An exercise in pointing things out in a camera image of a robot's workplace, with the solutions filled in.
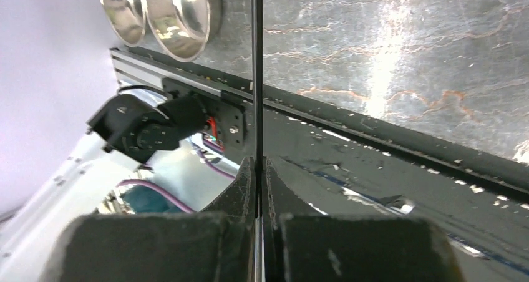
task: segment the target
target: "gray marble countertop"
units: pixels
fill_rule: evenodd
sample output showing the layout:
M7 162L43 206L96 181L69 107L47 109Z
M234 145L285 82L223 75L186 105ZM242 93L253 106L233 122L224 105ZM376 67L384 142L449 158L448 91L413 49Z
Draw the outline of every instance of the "gray marble countertop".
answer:
M264 0L265 81L529 163L529 0ZM250 0L198 64L251 78Z

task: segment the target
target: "metal rod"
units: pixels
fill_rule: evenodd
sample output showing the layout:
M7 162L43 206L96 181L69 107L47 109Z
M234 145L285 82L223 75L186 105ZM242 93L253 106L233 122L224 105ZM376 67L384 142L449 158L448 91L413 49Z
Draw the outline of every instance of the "metal rod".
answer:
M263 173L263 0L251 0L251 43L253 107L255 129L255 175L256 175L256 216L262 214L261 180Z
M263 0L251 0L251 57L255 129L256 248L254 279L261 281L263 265Z

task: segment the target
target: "metal bowl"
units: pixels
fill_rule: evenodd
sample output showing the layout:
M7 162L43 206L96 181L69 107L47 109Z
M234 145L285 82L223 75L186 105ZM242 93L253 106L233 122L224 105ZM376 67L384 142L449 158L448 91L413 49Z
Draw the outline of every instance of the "metal bowl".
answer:
M154 36L181 62L196 59L221 22L222 0L143 0Z
M128 46L137 46L147 28L142 0L100 0L112 29Z

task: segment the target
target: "purple cable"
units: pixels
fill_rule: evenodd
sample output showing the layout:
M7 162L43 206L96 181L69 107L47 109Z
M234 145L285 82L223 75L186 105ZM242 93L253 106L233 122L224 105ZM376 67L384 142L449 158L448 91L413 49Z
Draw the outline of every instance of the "purple cable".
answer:
M147 180L141 180L141 179L127 179L121 181L120 184L118 184L119 187L124 185L141 185L143 187L148 187L151 190L154 190L161 194L164 198L166 198L169 202L173 203L176 207L180 208L185 213L195 213L195 210L192 210L191 207L187 206L185 203L180 201L177 197L173 196L170 192L166 191L163 187L156 185L150 181Z
M228 178L228 179L235 179L235 176L233 176L232 174L230 173L226 173L224 172L223 170L217 168L216 166L214 166L211 162L209 162L209 160L204 156L204 153L202 153L200 151L200 148L198 148L197 146L195 146L193 143L193 148L195 149L198 157L202 158L202 160L204 160L204 162L206 163L206 165L208 167L210 167L212 170L214 170L215 172L219 173L220 175L223 175L224 177Z

